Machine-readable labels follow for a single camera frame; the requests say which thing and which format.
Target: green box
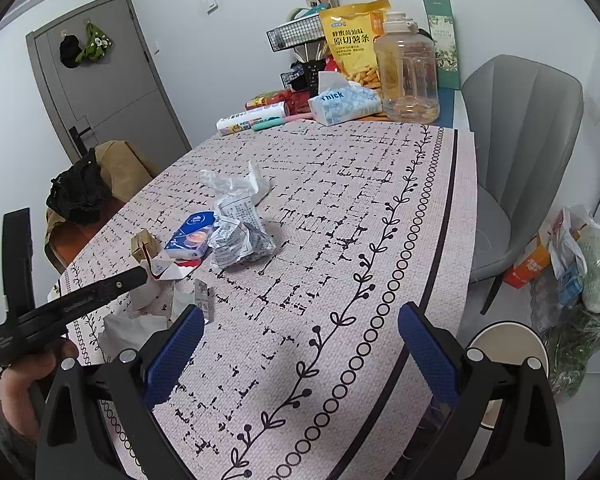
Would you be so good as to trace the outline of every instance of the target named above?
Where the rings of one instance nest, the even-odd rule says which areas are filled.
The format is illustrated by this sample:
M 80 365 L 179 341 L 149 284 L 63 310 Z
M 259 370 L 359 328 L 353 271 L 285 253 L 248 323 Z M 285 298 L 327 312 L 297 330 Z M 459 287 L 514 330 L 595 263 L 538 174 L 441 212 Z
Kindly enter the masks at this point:
M 438 86 L 460 89 L 458 48 L 451 0 L 422 0 L 429 21 L 429 32 L 436 43 Z

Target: person's arm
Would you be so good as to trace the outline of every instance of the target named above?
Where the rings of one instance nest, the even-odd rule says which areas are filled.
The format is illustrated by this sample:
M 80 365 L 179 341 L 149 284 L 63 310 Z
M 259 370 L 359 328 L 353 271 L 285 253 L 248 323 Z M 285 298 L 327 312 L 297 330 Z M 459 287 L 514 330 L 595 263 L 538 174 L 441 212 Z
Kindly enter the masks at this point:
M 78 357 L 71 341 L 62 346 L 63 357 Z M 32 479 L 36 468 L 36 444 L 40 425 L 29 399 L 33 381 L 48 376 L 56 368 L 51 350 L 28 355 L 7 368 L 0 378 L 0 449 L 18 473 Z

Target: large plastic jug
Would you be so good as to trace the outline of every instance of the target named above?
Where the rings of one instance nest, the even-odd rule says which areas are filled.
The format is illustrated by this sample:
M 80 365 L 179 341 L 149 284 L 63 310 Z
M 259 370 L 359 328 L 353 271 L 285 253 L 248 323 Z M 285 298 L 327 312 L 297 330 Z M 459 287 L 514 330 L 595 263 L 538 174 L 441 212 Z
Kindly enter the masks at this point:
M 388 12 L 385 35 L 374 43 L 382 109 L 392 121 L 429 124 L 440 114 L 436 50 L 404 12 Z

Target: hand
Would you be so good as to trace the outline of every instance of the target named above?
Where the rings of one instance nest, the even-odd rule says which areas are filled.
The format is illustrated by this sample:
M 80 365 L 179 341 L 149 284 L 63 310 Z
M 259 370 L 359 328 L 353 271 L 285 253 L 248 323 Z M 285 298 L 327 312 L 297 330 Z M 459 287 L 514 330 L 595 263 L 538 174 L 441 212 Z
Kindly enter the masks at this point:
M 76 345 L 67 341 L 62 345 L 62 357 L 78 357 Z M 40 426 L 29 399 L 33 381 L 48 376 L 56 368 L 56 356 L 51 349 L 19 359 L 7 368 L 0 378 L 2 413 L 10 426 L 27 440 L 38 441 Z

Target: black hat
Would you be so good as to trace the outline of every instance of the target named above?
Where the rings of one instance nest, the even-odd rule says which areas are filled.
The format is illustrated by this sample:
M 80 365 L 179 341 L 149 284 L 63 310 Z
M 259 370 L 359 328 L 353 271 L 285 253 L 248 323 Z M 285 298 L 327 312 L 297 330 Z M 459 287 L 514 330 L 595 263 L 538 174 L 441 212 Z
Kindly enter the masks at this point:
M 75 58 L 81 51 L 82 49 L 78 46 L 78 38 L 74 35 L 65 36 L 60 43 L 60 61 L 67 68 L 75 68 L 80 64 L 76 62 Z

